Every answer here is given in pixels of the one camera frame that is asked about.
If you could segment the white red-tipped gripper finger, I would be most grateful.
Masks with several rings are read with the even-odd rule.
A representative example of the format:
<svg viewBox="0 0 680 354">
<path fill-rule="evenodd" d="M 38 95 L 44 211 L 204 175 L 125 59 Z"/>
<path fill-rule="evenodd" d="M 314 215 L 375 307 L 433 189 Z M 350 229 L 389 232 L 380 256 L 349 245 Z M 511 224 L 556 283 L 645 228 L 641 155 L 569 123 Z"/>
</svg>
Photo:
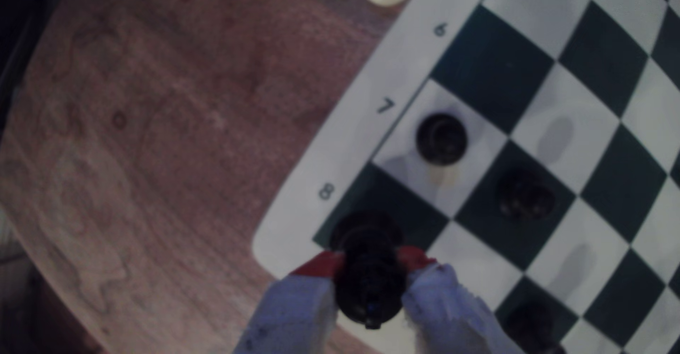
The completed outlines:
<svg viewBox="0 0 680 354">
<path fill-rule="evenodd" d="M 523 353 L 450 264 L 415 246 L 400 247 L 397 258 L 407 270 L 402 303 L 417 353 Z"/>
<path fill-rule="evenodd" d="M 323 353 L 335 329 L 343 253 L 323 251 L 265 292 L 234 353 Z"/>
</svg>

